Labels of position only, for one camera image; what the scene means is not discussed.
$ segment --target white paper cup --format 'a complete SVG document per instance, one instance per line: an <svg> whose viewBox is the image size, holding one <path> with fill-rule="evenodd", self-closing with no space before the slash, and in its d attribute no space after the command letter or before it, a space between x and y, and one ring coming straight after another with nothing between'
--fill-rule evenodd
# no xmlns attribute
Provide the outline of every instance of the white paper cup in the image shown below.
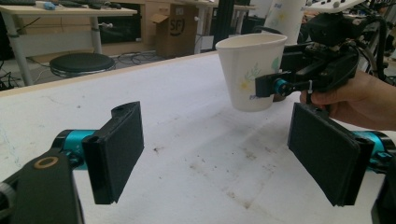
<svg viewBox="0 0 396 224"><path fill-rule="evenodd" d="M265 18L264 27L286 35L286 45L296 45L304 15L306 0L274 0Z"/></svg>
<svg viewBox="0 0 396 224"><path fill-rule="evenodd" d="M231 103L235 109L261 111L274 95L256 96L255 78L277 73L287 37L275 34L239 35L216 44Z"/></svg>

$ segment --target printed flower design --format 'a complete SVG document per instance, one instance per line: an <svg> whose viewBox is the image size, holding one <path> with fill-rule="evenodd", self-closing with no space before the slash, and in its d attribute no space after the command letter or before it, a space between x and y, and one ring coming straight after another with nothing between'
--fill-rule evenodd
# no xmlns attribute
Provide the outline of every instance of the printed flower design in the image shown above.
<svg viewBox="0 0 396 224"><path fill-rule="evenodd" d="M286 18L286 14L283 13L283 12L281 12L281 13L279 13L279 15L277 15L277 18L278 18L280 21L283 21L283 20L285 20L285 18Z"/></svg>
<svg viewBox="0 0 396 224"><path fill-rule="evenodd" d="M279 57L276 57L272 63L271 63L271 68L274 70L274 73L277 73L279 71L279 66L280 66L280 60ZM238 89L240 91L244 92L254 92L254 80L256 77L259 77L261 74L261 69L259 68L259 64L255 63L252 68L250 68L247 73L239 79L239 82L237 84Z"/></svg>
<svg viewBox="0 0 396 224"><path fill-rule="evenodd" d="M272 14L272 9L268 12L268 14L267 14L267 18L270 18L271 17L271 14Z"/></svg>
<svg viewBox="0 0 396 224"><path fill-rule="evenodd" d="M238 89L240 91L253 91L251 82L254 82L254 79L260 75L262 70L259 68L259 64L255 63L254 67L247 71L243 78L241 78Z"/></svg>

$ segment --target teal joint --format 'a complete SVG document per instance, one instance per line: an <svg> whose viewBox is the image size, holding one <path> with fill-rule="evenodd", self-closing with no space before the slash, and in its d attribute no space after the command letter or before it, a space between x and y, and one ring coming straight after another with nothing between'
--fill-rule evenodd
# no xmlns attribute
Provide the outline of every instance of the teal joint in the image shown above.
<svg viewBox="0 0 396 224"><path fill-rule="evenodd" d="M376 136L374 133L366 132L366 131L361 131L361 132L356 131L353 133L360 137L368 138L374 142L372 156L374 156L376 153L385 152L384 145L382 144L381 139L378 136Z"/></svg>
<svg viewBox="0 0 396 224"><path fill-rule="evenodd" d="M64 140L63 154L65 154L72 163L79 164L76 168L77 170L87 170L82 139L93 135L94 132L95 130L74 130L67 135Z"/></svg>
<svg viewBox="0 0 396 224"><path fill-rule="evenodd" d="M279 78L279 79L276 81L276 83L275 83L274 92L276 92L276 93L283 93L280 89L281 89L281 87L282 87L284 84L286 84L286 83L288 83L288 82L285 81L285 80L283 80L283 79L281 79L281 78Z"/></svg>

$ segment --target table surface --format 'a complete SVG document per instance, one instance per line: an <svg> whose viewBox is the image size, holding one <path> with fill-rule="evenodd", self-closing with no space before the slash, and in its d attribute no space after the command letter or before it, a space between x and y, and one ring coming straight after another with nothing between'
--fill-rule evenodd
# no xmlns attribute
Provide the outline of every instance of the table surface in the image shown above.
<svg viewBox="0 0 396 224"><path fill-rule="evenodd" d="M177 2L184 3L184 4L190 4L190 5L195 5L195 6L203 6L203 7L218 7L219 3L213 3L209 2L206 0L176 0ZM240 6L240 5L233 5L233 9L237 10L253 10L257 9L256 6Z"/></svg>
<svg viewBox="0 0 396 224"><path fill-rule="evenodd" d="M117 204L95 205L75 171L86 223L369 224L383 181L367 172L355 206L332 207L287 147L299 93L232 108L216 52L0 92L0 179L66 129L100 129L140 101L145 149Z"/></svg>
<svg viewBox="0 0 396 224"><path fill-rule="evenodd" d="M73 7L57 7L56 10L46 10L33 6L0 6L0 12L6 12L12 15L19 16L131 16L137 13L136 10L122 8L122 9L91 9L91 8L73 8Z"/></svg>

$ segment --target stool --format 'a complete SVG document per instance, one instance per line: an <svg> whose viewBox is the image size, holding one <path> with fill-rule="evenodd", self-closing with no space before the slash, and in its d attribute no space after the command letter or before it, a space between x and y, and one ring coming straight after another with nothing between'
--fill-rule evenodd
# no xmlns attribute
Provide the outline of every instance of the stool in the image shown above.
<svg viewBox="0 0 396 224"><path fill-rule="evenodd" d="M58 77L82 77L114 69L110 57L97 53L71 53L52 59L50 71Z"/></svg>

